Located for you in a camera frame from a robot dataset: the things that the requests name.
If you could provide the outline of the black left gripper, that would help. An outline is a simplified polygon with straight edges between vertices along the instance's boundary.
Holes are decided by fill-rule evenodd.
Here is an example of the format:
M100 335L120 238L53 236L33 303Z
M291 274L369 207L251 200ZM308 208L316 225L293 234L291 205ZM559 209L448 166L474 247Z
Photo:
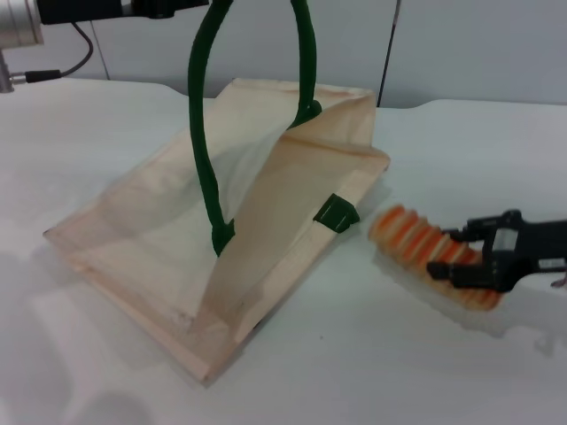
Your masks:
M43 24L142 17L170 19L175 13L209 5L207 0L38 0Z

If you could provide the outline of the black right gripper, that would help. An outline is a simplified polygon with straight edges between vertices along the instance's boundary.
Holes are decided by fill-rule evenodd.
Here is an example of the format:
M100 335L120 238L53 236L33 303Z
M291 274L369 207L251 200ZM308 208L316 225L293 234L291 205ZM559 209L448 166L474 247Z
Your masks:
M499 216L467 220L462 228L443 228L458 243L482 241L483 265L429 262L426 270L435 281L448 281L457 289L510 292L530 274L566 271L566 221L532 222L518 210Z

